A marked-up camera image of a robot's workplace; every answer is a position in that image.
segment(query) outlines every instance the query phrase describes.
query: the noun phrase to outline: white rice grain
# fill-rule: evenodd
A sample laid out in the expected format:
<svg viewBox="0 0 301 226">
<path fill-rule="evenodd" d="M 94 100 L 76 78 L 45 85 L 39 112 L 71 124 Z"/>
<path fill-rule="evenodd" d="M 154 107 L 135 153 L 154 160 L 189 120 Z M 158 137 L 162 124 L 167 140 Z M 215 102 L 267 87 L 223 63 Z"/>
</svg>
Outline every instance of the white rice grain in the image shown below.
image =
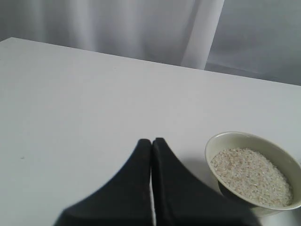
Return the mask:
<svg viewBox="0 0 301 226">
<path fill-rule="evenodd" d="M 271 207 L 292 203 L 293 193 L 285 176 L 259 152 L 232 148 L 212 160 L 216 174 L 242 196 Z"/>
</svg>

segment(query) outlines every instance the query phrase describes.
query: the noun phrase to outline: rice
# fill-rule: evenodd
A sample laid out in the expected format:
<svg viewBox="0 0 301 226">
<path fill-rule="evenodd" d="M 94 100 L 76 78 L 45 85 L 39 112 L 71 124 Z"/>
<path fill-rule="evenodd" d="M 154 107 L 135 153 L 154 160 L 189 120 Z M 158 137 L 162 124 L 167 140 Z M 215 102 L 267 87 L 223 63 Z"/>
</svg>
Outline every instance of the rice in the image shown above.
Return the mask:
<svg viewBox="0 0 301 226">
<path fill-rule="evenodd" d="M 211 160 L 211 165 L 223 182 L 253 202 L 271 207 L 292 203 L 287 179 L 259 152 L 249 148 L 223 150 Z"/>
</svg>

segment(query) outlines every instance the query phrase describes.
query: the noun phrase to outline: white table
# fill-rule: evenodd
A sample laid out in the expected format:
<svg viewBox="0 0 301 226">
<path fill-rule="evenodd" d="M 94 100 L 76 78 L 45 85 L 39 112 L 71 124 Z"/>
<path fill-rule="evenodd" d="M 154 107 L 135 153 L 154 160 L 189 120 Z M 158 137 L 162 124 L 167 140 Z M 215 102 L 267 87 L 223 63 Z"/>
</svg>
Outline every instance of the white table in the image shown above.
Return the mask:
<svg viewBox="0 0 301 226">
<path fill-rule="evenodd" d="M 110 179 L 142 137 L 164 137 L 209 183 L 206 142 L 228 130 L 265 137 L 301 159 L 301 87 L 5 40 L 0 225 L 52 225 Z M 298 211 L 263 225 L 300 225 Z"/>
</svg>

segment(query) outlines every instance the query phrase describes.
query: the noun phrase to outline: black rubber pad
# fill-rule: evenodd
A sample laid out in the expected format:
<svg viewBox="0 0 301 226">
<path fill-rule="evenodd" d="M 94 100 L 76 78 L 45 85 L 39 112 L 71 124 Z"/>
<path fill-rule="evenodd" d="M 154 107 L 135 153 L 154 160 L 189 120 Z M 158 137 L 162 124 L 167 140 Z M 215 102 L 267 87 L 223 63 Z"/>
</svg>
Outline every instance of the black rubber pad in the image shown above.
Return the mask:
<svg viewBox="0 0 301 226">
<path fill-rule="evenodd" d="M 55 226 L 151 226 L 151 142 L 139 140 L 121 170 L 102 188 L 65 209 Z"/>
<path fill-rule="evenodd" d="M 153 142 L 152 188 L 157 226 L 259 226 L 244 205 L 206 186 L 176 158 L 163 138 Z"/>
</svg>

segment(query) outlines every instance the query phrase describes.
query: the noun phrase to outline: white curtain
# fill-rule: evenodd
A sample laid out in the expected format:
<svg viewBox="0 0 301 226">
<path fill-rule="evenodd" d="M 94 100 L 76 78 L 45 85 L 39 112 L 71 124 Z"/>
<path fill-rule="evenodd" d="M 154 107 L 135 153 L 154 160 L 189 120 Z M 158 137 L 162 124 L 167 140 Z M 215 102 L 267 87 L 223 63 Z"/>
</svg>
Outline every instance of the white curtain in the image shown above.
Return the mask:
<svg viewBox="0 0 301 226">
<path fill-rule="evenodd" d="M 0 0 L 17 37 L 204 69 L 223 0 Z"/>
</svg>

